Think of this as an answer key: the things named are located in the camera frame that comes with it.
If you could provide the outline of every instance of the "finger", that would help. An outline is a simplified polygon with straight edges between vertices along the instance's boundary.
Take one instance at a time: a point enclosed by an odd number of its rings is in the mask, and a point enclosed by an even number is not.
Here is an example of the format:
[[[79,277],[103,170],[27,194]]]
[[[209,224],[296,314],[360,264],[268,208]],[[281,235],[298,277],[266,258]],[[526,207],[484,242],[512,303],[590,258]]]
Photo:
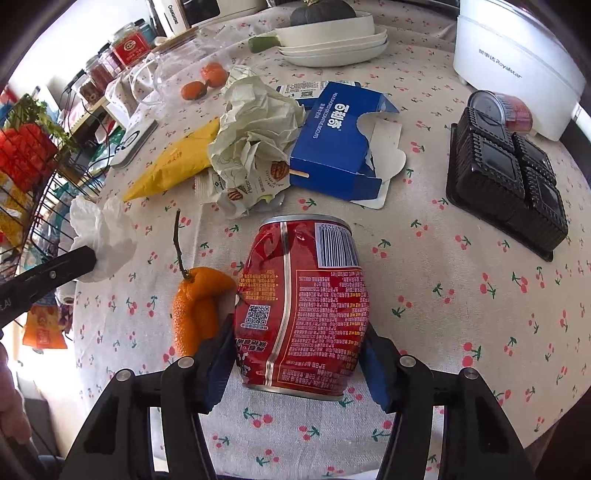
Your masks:
[[[18,443],[27,443],[31,438],[31,426],[22,409],[22,398],[14,391],[14,402],[0,417],[0,428],[6,437],[13,437]]]
[[[14,382],[6,365],[0,363],[0,412],[8,409],[14,402]]]

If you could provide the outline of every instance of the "screw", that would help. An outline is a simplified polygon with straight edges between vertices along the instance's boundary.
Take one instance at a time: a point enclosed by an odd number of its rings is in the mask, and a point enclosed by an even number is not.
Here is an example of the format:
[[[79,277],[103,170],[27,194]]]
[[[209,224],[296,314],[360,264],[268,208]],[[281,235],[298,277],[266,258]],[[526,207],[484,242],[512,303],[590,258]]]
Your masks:
[[[410,355],[404,355],[400,357],[400,365],[403,367],[414,367],[417,364],[417,361]]]
[[[466,377],[469,380],[476,380],[478,378],[478,372],[473,368],[465,368],[464,377]]]
[[[117,380],[120,382],[126,382],[131,378],[131,372],[129,370],[122,370],[117,373]]]
[[[191,368],[195,364],[192,356],[184,356],[178,361],[180,368]]]

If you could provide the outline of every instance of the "crumpled tissue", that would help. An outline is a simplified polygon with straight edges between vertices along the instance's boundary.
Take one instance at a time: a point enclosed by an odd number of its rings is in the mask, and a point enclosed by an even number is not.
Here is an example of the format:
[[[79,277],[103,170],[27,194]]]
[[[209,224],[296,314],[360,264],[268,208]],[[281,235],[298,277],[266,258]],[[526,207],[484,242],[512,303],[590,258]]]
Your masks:
[[[117,197],[105,202],[103,208],[78,195],[70,207],[70,224],[77,237],[70,251],[83,246],[95,251],[96,265],[92,272],[77,280],[100,282],[115,275],[134,256],[137,247],[135,228],[124,204]]]
[[[196,177],[196,195],[237,218],[290,185],[288,149],[299,135],[305,110],[242,65],[232,69],[222,94],[226,113],[207,149],[215,172]]]

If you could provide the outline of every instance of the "cherry print tablecloth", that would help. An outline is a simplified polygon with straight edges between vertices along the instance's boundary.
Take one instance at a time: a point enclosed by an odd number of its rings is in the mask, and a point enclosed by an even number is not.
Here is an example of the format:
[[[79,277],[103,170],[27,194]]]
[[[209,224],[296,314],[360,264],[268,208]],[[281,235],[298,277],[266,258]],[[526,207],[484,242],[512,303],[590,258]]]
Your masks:
[[[177,359],[169,316],[181,280],[171,241],[177,208],[184,262],[215,267],[236,279],[267,216],[307,212],[344,219],[358,246],[377,332],[431,368],[477,368],[524,446],[589,387],[591,192],[581,172],[561,144],[535,139],[548,152],[569,216],[569,237],[552,263],[450,205],[445,197],[449,126],[470,95],[453,71],[453,44],[442,38],[453,25],[419,7],[355,3],[389,28],[389,48],[371,62],[340,69],[294,67],[276,50],[250,55],[244,42],[226,53],[235,63],[256,67],[273,86],[348,79],[388,95],[401,111],[400,148],[407,165],[393,180],[386,206],[363,209],[292,187],[276,212],[229,221],[215,205],[198,204],[191,180],[128,203],[139,239],[133,260],[111,280],[79,285],[76,294],[75,348],[85,384],[80,395],[89,408],[118,369],[142,374]],[[267,10],[237,25],[272,27],[289,10]],[[179,73],[179,83],[196,74]],[[132,122],[152,117],[160,126],[126,170],[109,173],[101,201],[124,192],[170,142],[223,111],[216,92],[182,108],[141,107]],[[436,478],[441,455],[443,416],[435,408],[433,417],[427,478]],[[164,457],[157,411],[152,419],[154,451]],[[392,419],[373,403],[359,370],[342,401],[325,403],[247,390],[235,369],[222,402],[202,424],[219,473],[305,479],[377,468]]]

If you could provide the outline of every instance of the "white device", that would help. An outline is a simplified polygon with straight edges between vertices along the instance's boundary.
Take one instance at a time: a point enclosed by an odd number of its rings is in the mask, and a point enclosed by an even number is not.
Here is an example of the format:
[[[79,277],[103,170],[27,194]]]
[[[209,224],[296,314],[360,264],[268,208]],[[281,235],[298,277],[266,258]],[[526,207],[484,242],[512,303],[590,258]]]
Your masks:
[[[168,37],[195,25],[245,17],[266,7],[266,0],[154,0],[154,8]]]
[[[585,78],[558,39],[527,11],[503,0],[462,0],[453,67],[479,90],[514,95],[533,130],[559,140]]]

